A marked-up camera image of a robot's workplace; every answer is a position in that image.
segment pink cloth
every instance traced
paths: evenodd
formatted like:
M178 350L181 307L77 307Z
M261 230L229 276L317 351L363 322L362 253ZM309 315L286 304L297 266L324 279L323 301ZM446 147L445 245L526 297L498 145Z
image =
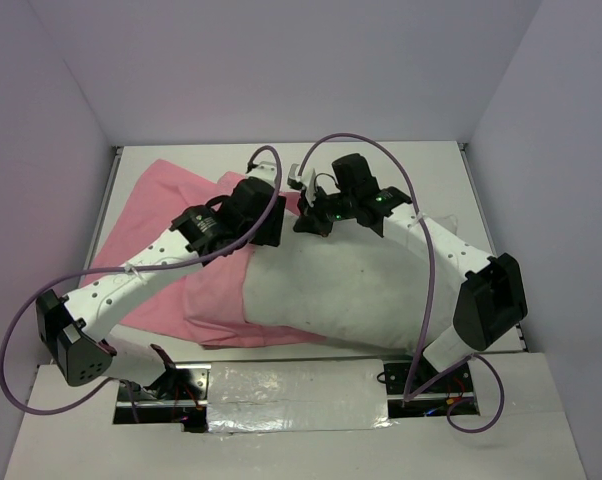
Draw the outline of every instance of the pink cloth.
M229 172L214 184L165 160L157 160L137 181L93 266L123 264L156 240L186 207L231 193L242 178ZM286 208L298 214L298 195L285 195ZM199 272L174 282L130 312L121 324L206 346L262 347L322 340L323 337L294 328L264 327L245 320L243 282L253 248L247 246L218 258ZM84 284L97 278L90 276Z

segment gray wall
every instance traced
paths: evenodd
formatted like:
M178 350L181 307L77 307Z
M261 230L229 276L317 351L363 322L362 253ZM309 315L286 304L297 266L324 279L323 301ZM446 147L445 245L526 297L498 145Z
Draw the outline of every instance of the gray wall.
M32 9L0 0L0 340L32 291L81 266L105 186L110 149ZM35 318L9 351L9 381L25 399L43 355ZM0 478L21 414L0 393Z
M525 331L602 479L602 0L544 0L470 146L498 247L522 263Z
M118 144L469 139L540 0L30 0Z

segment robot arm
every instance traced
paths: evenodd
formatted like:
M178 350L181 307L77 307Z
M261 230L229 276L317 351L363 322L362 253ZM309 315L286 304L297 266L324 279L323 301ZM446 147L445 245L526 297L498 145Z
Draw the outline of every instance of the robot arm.
M273 195L276 169L268 162L252 168L254 173L239 182L231 195L187 208L154 242L122 265L123 274L101 277L63 297L48 290L37 298L39 336L68 385L89 383L106 371L148 385L163 373L160 352L152 351L157 347L134 351L120 340L109 338L111 344L106 337L137 306L203 268L204 264L195 263L197 258L229 246L255 225ZM284 209L285 198L280 196L250 243L278 246ZM183 262L192 263L169 268Z
M327 236L334 222L356 219L377 235L406 247L425 261L428 249L409 196L389 187L380 189L367 161L352 154L332 164L338 193L326 194L316 175L297 175L288 184L301 190L301 216L295 231ZM521 272L514 258L494 258L465 243L431 218L424 218L434 245L435 261L452 284L460 285L453 324L424 351L437 371L464 356L483 351L527 315Z

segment clear plastic wrap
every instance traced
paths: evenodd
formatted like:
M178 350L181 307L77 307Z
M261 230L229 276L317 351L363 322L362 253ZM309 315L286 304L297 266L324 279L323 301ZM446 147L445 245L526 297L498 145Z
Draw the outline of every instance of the clear plastic wrap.
M213 433L387 427L380 360L215 363L208 390Z

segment electronics compartment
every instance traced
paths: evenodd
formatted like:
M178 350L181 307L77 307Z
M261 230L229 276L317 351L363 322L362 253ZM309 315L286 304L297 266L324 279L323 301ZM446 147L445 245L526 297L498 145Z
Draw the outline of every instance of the electronics compartment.
M474 388L470 369L463 365L432 385L413 401L403 405L402 395L408 370L409 358L384 360L384 371L377 380L384 383L388 395L390 418L410 418L446 415L450 404L461 398L474 400ZM140 423L181 423L186 432L207 431L206 408L210 364L181 364L177 368L187 380L179 388L159 388L149 391L133 384L133 395ZM436 375L425 361L420 362L413 389L423 385ZM475 401L463 403L452 415L478 415ZM113 418L114 424L134 424L128 391L122 384L117 395Z

